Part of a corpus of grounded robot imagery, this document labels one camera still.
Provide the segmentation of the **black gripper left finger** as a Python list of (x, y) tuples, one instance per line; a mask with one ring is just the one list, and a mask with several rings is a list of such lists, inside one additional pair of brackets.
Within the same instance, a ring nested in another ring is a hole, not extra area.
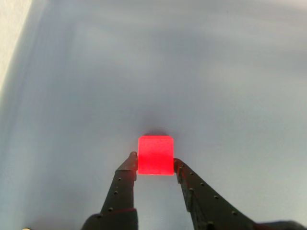
[(116, 169), (101, 211), (91, 215), (84, 230), (137, 230), (138, 214), (134, 207), (134, 182), (138, 169), (135, 151)]

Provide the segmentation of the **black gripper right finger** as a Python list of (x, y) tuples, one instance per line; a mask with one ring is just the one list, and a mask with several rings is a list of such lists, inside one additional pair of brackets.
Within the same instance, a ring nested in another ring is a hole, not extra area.
[(195, 230), (254, 229), (254, 221), (233, 207), (182, 160), (174, 159), (174, 172)]

